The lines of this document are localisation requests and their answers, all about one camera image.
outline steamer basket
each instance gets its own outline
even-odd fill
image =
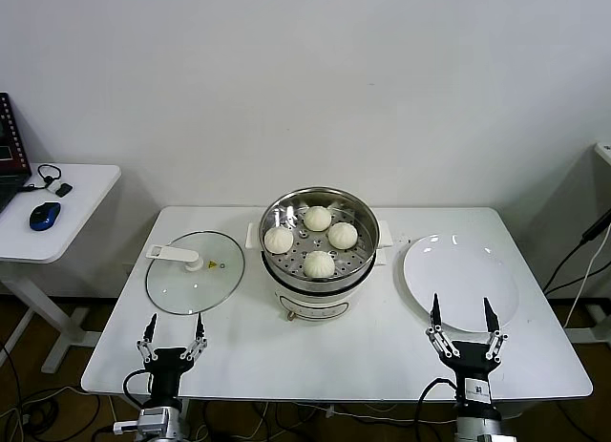
[[[312,232],[304,225],[304,214],[310,206],[324,206],[331,213],[331,225],[349,222],[358,232],[357,243],[339,250],[328,242],[328,229]],[[293,233],[293,246],[284,254],[265,249],[263,238],[272,227],[284,226]],[[297,292],[326,296],[341,293],[358,282],[373,262],[380,231],[378,221],[361,200],[348,192],[328,187],[308,187],[282,196],[263,213],[259,225],[259,241],[267,267]],[[335,272],[329,278],[309,278],[304,274],[304,259],[311,251],[325,251],[335,261]]]

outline white plate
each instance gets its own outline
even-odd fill
[[[463,235],[431,235],[406,254],[403,273],[414,299],[431,312],[439,297],[444,325],[486,332],[484,297],[501,327],[516,314],[519,302],[514,278],[490,246]]]

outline robotic arm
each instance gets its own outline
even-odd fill
[[[156,321],[157,314],[144,330],[142,340],[136,343],[144,368],[153,377],[151,397],[142,405],[138,420],[116,422],[113,431],[116,435],[137,431],[136,441],[182,441],[179,427],[182,403],[178,399],[180,377],[193,367],[208,341],[199,314],[195,340],[189,347],[151,349]]]
[[[501,333],[498,318],[486,298],[484,312],[489,332],[485,344],[453,342],[441,326],[439,300],[434,296],[431,327],[426,333],[441,362],[456,375],[455,442],[516,441],[501,435],[501,416],[492,403],[488,381],[488,375],[500,365],[500,351],[508,336]]]

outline laptop screen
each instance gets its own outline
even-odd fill
[[[17,130],[9,95],[0,92],[0,176],[30,173],[26,150]]]

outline laptop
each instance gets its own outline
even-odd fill
[[[31,175],[9,94],[0,92],[0,213]]]

